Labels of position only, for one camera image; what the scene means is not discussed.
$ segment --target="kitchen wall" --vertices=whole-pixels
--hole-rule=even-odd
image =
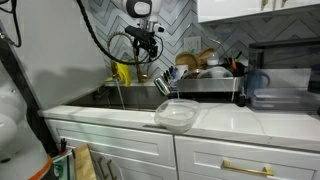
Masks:
[[[110,0],[90,0],[90,6],[97,34],[102,43],[106,43],[109,34],[123,31],[128,25],[136,25],[135,20],[118,10]],[[165,40],[165,49],[160,60],[149,67],[148,74],[151,77],[155,77],[174,64],[175,56],[183,52],[185,37],[201,36],[202,48],[214,47],[223,56],[222,48],[208,37],[218,40],[223,43],[228,54],[232,50],[243,51],[240,59],[244,61],[248,59],[247,47],[250,43],[320,37],[319,9],[289,15],[269,13],[237,22],[198,24],[196,0],[166,0],[163,1],[159,22],[167,28],[167,32],[161,34]],[[132,56],[130,44],[124,38],[114,39],[112,44],[111,51],[118,58],[126,59]],[[135,77],[135,70],[131,69],[132,76]]]
[[[75,1],[18,1],[17,13],[23,44],[16,53],[42,108],[99,86],[106,77],[105,63]],[[16,40],[12,16],[1,12],[0,20]]]

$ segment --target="herringbone tile backsplash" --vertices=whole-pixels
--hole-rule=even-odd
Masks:
[[[103,44],[111,33],[124,31],[126,26],[137,24],[110,0],[92,0],[90,6],[99,40]],[[160,34],[164,39],[164,51],[160,60],[142,67],[142,71],[148,71],[151,78],[174,65],[176,55],[183,52],[183,39],[186,37],[201,36],[202,48],[213,47],[223,56],[222,48],[209,38],[218,40],[228,54],[235,50],[243,51],[240,60],[248,59],[247,47],[251,43],[320,37],[320,9],[289,15],[268,15],[234,23],[198,24],[196,6],[195,0],[163,0],[159,22],[166,27],[166,32]],[[113,39],[110,50],[117,58],[132,57],[130,43],[124,37]],[[108,57],[105,57],[105,61],[108,74],[111,75]],[[131,68],[131,74],[136,78],[135,68]]]

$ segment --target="upper cabinet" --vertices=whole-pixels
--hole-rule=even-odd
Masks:
[[[320,0],[197,0],[198,22],[256,15],[320,4]]]
[[[216,21],[274,9],[274,0],[198,0],[198,22]]]
[[[320,0],[276,0],[275,10],[283,10],[297,7],[320,4]]]

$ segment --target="kitchen counter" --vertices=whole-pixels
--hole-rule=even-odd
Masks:
[[[57,106],[39,112],[49,119],[171,133],[156,125],[153,112]],[[304,114],[253,112],[234,104],[201,104],[186,136],[320,152],[320,121]]]

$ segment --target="stainless steel sink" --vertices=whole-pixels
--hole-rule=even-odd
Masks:
[[[100,87],[96,91],[84,95],[66,105],[125,109],[137,111],[155,111],[167,100],[155,86],[117,86]]]

